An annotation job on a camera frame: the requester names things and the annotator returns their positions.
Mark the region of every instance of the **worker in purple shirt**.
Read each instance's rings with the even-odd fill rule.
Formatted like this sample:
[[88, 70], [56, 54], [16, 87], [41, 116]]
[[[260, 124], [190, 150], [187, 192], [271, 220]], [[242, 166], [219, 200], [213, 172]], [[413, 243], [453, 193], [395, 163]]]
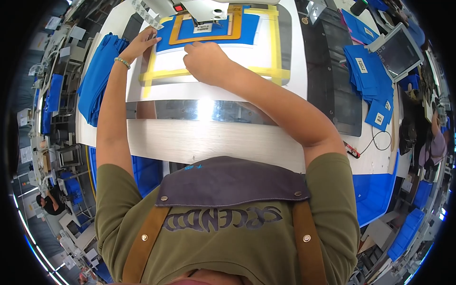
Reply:
[[441, 162], [446, 156], [446, 146], [450, 141], [450, 134], [448, 131], [445, 131], [444, 133], [440, 131], [440, 121], [437, 111], [435, 111], [432, 116], [431, 131], [433, 136], [432, 141], [430, 144], [424, 144], [420, 150], [418, 163], [421, 167], [424, 167], [426, 162], [429, 166], [434, 166]]

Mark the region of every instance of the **white sewing machine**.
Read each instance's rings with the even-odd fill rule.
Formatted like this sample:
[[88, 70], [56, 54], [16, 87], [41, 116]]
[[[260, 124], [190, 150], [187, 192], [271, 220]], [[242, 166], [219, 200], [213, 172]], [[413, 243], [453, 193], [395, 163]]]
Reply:
[[[160, 18], [176, 15], [187, 10], [195, 26], [213, 23], [227, 18], [230, 3], [244, 3], [239, 0], [143, 0]], [[251, 4], [275, 5], [280, 0], [249, 0]]]

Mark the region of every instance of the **worker in black shirt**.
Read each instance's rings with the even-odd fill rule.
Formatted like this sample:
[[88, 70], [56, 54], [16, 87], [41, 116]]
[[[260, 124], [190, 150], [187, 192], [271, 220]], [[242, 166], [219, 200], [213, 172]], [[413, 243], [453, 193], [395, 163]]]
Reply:
[[60, 187], [55, 185], [50, 191], [46, 190], [46, 198], [41, 194], [36, 197], [36, 202], [50, 215], [57, 216], [65, 211], [66, 205], [60, 200]]

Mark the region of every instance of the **person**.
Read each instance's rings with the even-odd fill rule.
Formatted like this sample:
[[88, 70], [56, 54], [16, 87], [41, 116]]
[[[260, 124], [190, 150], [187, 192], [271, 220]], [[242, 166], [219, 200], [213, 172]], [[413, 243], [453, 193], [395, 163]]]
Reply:
[[98, 277], [93, 273], [93, 271], [89, 271], [89, 274], [88, 276], [86, 277], [84, 275], [84, 271], [87, 271], [88, 268], [87, 267], [83, 267], [82, 268], [82, 272], [79, 273], [79, 278], [78, 278], [78, 282], [81, 284], [81, 285], [84, 285], [86, 283], [88, 284], [97, 284], [97, 281], [98, 281]]
[[[119, 57], [131, 64], [161, 40], [148, 40], [155, 33], [146, 28]], [[243, 97], [302, 145], [305, 180], [278, 166], [221, 156], [165, 176], [143, 199], [127, 139], [128, 66], [115, 60], [98, 117], [95, 216], [98, 252], [113, 279], [346, 284], [358, 262], [360, 229], [350, 163], [332, 122], [231, 61], [214, 42], [196, 41], [185, 51], [185, 66], [198, 81]]]
[[437, 111], [432, 115], [431, 132], [432, 139], [428, 143], [423, 141], [423, 139], [420, 139], [420, 142], [418, 142], [419, 138], [417, 137], [417, 145], [422, 145], [421, 148], [418, 148], [420, 150], [418, 163], [421, 167], [427, 166], [426, 164], [429, 166], [437, 165], [443, 160], [447, 153], [450, 133], [447, 130], [443, 133], [441, 132], [439, 114]]
[[41, 193], [37, 195], [36, 202], [40, 205], [48, 214], [57, 216], [66, 209], [66, 205], [61, 201], [61, 191], [58, 184], [52, 189], [46, 190], [46, 198], [41, 196]]

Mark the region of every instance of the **beaded bracelet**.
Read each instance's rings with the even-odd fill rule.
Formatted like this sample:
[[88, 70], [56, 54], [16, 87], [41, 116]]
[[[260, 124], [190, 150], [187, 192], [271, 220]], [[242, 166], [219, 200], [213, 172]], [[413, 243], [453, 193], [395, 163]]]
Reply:
[[116, 57], [114, 60], [120, 61], [121, 63], [125, 64], [125, 65], [127, 66], [128, 69], [130, 69], [130, 64], [129, 64], [126, 60], [123, 60], [123, 59], [120, 58], [120, 57]]

